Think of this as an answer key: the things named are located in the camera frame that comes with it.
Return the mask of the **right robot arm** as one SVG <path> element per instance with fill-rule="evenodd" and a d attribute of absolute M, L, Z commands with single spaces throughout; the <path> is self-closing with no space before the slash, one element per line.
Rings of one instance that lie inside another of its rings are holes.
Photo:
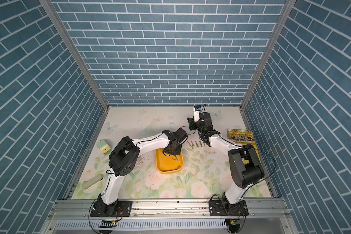
<path fill-rule="evenodd" d="M 225 215 L 247 215 L 243 197 L 256 183 L 260 182 L 265 172 L 251 144 L 241 145 L 224 138 L 215 130 L 209 113 L 195 110 L 194 116 L 188 118 L 189 129 L 196 130 L 199 139 L 211 148 L 224 153 L 229 159 L 232 184 L 219 201 L 219 209 Z"/>

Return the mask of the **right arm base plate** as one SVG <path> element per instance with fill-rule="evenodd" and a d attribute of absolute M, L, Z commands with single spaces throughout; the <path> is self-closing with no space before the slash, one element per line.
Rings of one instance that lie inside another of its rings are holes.
<path fill-rule="evenodd" d="M 227 201 L 210 200 L 210 216 L 248 216 L 249 211 L 245 200 L 236 204 L 230 204 Z"/>

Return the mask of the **yellow plastic storage box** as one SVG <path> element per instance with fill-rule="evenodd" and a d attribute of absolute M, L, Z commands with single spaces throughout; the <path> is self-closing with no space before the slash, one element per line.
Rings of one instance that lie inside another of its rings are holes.
<path fill-rule="evenodd" d="M 179 172 L 184 166 L 183 154 L 178 156 L 164 155 L 163 149 L 157 149 L 155 151 L 156 155 L 156 168 L 162 174 L 171 174 Z"/>

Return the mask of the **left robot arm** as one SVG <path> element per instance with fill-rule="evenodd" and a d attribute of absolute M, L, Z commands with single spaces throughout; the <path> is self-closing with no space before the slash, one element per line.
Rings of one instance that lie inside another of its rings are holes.
<path fill-rule="evenodd" d="M 132 172 L 140 155 L 162 149 L 166 156 L 179 156 L 183 142 L 188 135 L 179 128 L 175 132 L 163 130 L 161 133 L 142 139 L 123 137 L 109 155 L 109 169 L 104 188 L 93 208 L 100 216 L 111 216 L 116 212 L 119 190 L 126 175 Z"/>

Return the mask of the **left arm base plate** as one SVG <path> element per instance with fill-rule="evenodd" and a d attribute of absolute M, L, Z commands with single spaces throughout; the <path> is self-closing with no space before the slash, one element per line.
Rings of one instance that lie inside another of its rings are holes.
<path fill-rule="evenodd" d="M 91 217 L 129 217 L 133 202 L 129 200 L 117 200 L 106 205 L 102 200 L 93 203 Z"/>

